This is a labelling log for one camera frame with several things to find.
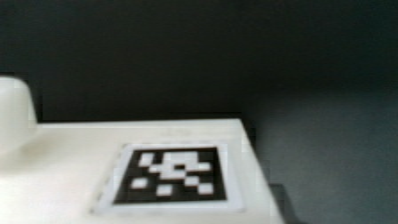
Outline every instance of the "dark gray wall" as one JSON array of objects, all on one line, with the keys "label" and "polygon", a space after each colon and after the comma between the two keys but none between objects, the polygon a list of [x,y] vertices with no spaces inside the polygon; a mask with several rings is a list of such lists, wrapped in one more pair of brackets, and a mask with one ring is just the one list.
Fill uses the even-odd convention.
[{"label": "dark gray wall", "polygon": [[396,223],[396,24],[392,0],[5,0],[0,72],[40,122],[241,117],[302,221]]}]

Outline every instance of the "white surface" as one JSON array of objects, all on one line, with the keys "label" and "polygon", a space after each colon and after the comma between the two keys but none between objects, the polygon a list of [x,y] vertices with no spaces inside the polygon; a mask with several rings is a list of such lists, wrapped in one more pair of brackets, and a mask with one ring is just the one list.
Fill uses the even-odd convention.
[{"label": "white surface", "polygon": [[[220,139],[236,164],[245,211],[92,214],[122,145]],[[0,159],[8,161],[0,166],[0,223],[282,223],[238,120],[39,125],[19,154]]]},{"label": "white surface", "polygon": [[[0,78],[0,142],[0,223],[282,224],[238,120],[103,122],[35,127],[26,85],[16,79]],[[243,210],[216,210],[204,214],[197,212],[197,204],[172,203],[158,205],[165,207],[160,213],[97,215],[92,209],[101,192],[119,184],[115,163],[122,146],[172,146],[176,142],[222,142],[218,156],[227,157],[227,163],[222,163],[225,184],[231,194],[239,195],[239,189]],[[142,158],[142,166],[151,166],[151,160],[151,156]],[[129,186],[144,185],[145,181],[138,180]],[[160,194],[168,194],[168,190],[160,187]],[[211,186],[199,183],[199,191],[211,193],[211,190]],[[227,200],[229,204],[209,204],[218,208],[241,206],[239,198],[234,199]],[[190,212],[168,212],[181,208]]]}]

